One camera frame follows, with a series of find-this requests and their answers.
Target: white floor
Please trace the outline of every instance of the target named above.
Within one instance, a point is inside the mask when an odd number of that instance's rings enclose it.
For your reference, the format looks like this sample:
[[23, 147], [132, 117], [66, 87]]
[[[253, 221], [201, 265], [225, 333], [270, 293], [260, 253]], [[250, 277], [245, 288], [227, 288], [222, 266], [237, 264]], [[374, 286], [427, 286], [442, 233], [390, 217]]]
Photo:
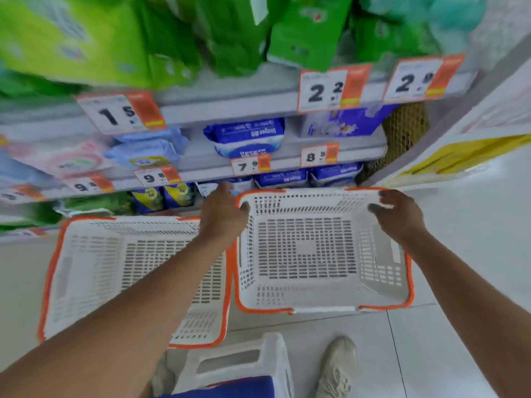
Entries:
[[[531, 309], [531, 147], [502, 156], [485, 171], [438, 192], [415, 192], [428, 228], [514, 301]], [[0, 369], [36, 345], [41, 293], [54, 240], [0, 246]], [[384, 313], [248, 315], [233, 305], [224, 343], [279, 331], [288, 346], [297, 398], [315, 388], [329, 341], [357, 345], [359, 374], [351, 398], [494, 397], [417, 267], [409, 309]], [[185, 351], [168, 360], [178, 370]]]

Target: stack of baskets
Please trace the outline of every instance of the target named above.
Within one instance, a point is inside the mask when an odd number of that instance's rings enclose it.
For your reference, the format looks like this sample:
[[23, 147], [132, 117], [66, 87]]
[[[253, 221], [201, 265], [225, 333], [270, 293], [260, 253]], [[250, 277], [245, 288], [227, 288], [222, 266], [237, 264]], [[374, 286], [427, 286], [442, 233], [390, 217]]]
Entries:
[[[367, 211], [380, 189], [254, 190], [248, 228], [203, 278], [171, 348], [207, 348], [227, 330], [231, 280], [247, 313], [408, 307], [411, 260]], [[41, 341], [83, 318], [180, 251], [199, 218], [76, 218], [59, 235]]]

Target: blue package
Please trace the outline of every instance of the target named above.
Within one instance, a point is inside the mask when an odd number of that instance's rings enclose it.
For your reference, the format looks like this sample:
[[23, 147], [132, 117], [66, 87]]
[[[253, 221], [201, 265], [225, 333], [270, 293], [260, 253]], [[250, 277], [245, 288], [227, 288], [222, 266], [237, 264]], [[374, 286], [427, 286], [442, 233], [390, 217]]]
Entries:
[[230, 193], [234, 196], [239, 195], [244, 191], [252, 190], [254, 188], [254, 181], [252, 176], [232, 177], [229, 179], [221, 180], [197, 181], [196, 187], [199, 193], [204, 198], [207, 198], [209, 194], [212, 193], [218, 187], [218, 184], [222, 181], [227, 181], [234, 186], [234, 188], [230, 190]]
[[0, 150], [0, 187], [31, 184], [36, 187], [50, 186], [54, 177], [32, 166], [11, 158], [10, 154]]
[[308, 187], [308, 169], [258, 174], [254, 177], [254, 181], [258, 188]]
[[216, 152], [229, 159], [275, 152], [284, 138], [284, 119], [216, 124], [203, 130]]
[[180, 157], [171, 142], [159, 138], [116, 145], [103, 156], [132, 170], [164, 166]]
[[374, 133], [399, 104], [368, 108], [318, 111], [303, 118], [301, 137], [355, 137]]
[[171, 395], [171, 398], [275, 398], [271, 376], [258, 376], [224, 381], [204, 388]]
[[360, 162], [314, 167], [310, 170], [309, 181], [313, 187], [354, 187], [354, 178], [362, 169]]
[[133, 197], [133, 209], [138, 215], [149, 214], [164, 208], [160, 187], [132, 190], [131, 196]]
[[196, 193], [193, 183], [179, 183], [164, 186], [164, 205], [166, 208], [180, 208], [194, 205]]
[[181, 155], [184, 154], [184, 150], [190, 144], [188, 138], [181, 134], [181, 127], [179, 126], [169, 127], [166, 130], [148, 131], [145, 133], [115, 135], [114, 138], [123, 143], [155, 139], [166, 140], [171, 142], [176, 152]]

